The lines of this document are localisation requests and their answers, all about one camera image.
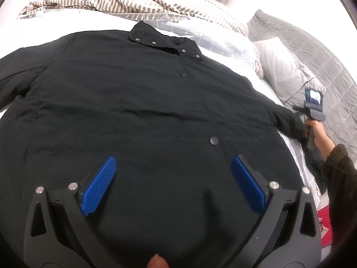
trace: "gray quilted blanket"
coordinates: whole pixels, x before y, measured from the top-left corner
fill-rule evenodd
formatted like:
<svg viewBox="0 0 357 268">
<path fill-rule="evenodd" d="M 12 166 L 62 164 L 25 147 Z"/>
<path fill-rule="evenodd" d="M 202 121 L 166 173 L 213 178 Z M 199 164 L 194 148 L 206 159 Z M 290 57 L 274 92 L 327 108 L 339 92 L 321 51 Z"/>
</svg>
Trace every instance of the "gray quilted blanket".
<svg viewBox="0 0 357 268">
<path fill-rule="evenodd" d="M 357 167 L 357 85 L 338 58 L 317 39 L 258 10 L 248 22 L 251 41 L 279 37 L 326 87 L 324 127 L 335 144 L 346 146 Z"/>
</svg>

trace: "person's arm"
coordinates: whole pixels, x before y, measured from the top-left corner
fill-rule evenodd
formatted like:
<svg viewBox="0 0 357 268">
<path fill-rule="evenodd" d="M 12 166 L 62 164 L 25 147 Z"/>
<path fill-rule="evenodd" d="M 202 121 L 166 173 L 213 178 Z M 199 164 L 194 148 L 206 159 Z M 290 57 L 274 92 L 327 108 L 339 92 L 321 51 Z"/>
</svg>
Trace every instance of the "person's arm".
<svg viewBox="0 0 357 268">
<path fill-rule="evenodd" d="M 312 126 L 315 145 L 325 160 L 322 175 L 327 182 L 334 247 L 343 238 L 357 209 L 357 170 L 346 148 L 334 145 L 321 122 L 307 120 L 306 124 Z"/>
</svg>

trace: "blue gripper pad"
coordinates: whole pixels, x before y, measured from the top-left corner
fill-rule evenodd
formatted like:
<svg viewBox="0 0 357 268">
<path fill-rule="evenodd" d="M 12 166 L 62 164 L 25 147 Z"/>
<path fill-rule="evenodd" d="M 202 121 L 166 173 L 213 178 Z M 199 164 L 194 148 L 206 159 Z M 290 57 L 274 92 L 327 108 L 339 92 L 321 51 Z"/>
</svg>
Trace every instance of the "blue gripper pad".
<svg viewBox="0 0 357 268">
<path fill-rule="evenodd" d="M 231 172 L 250 208 L 262 215 L 266 210 L 265 194 L 237 156 L 232 159 Z"/>
<path fill-rule="evenodd" d="M 116 161 L 114 157 L 110 156 L 82 195 L 81 209 L 85 216 L 93 213 L 97 209 L 99 202 L 115 175 L 115 172 Z"/>
</svg>

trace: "gray pillow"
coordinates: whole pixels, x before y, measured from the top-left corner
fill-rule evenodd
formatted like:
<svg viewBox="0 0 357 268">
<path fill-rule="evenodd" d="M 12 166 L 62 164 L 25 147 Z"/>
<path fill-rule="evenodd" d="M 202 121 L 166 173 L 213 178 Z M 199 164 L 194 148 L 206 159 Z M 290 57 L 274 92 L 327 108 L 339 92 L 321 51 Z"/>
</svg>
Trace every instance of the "gray pillow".
<svg viewBox="0 0 357 268">
<path fill-rule="evenodd" d="M 322 83 L 279 37 L 256 41 L 254 45 L 259 51 L 264 76 L 284 106 L 291 110 L 293 106 L 303 107 L 306 88 L 325 93 Z"/>
</svg>

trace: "white bedsheet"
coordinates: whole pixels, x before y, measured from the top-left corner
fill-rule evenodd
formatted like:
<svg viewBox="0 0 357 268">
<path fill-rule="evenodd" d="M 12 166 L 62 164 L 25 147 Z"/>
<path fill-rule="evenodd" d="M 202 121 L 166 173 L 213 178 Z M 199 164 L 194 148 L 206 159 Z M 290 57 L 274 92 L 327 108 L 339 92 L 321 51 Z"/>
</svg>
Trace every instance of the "white bedsheet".
<svg viewBox="0 0 357 268">
<path fill-rule="evenodd" d="M 130 31 L 135 24 L 135 21 L 114 17 L 96 11 L 78 9 L 48 12 L 43 16 L 39 17 L 37 15 L 37 17 L 30 19 L 17 19 L 0 27 L 0 58 L 21 47 L 44 44 L 74 32 L 109 29 Z M 166 35 L 177 36 L 176 34 L 167 31 L 159 31 Z M 254 69 L 242 66 L 237 59 L 224 57 L 202 47 L 200 47 L 200 49 L 205 56 L 210 57 L 229 67 L 234 72 L 247 77 L 251 81 L 255 90 L 266 95 L 268 98 L 276 102 L 276 104 L 282 105 L 269 85 L 258 78 Z M 303 183 L 311 189 L 317 207 L 320 203 L 320 191 L 314 177 L 306 167 L 300 143 L 283 134 L 280 135 L 294 157 Z"/>
</svg>

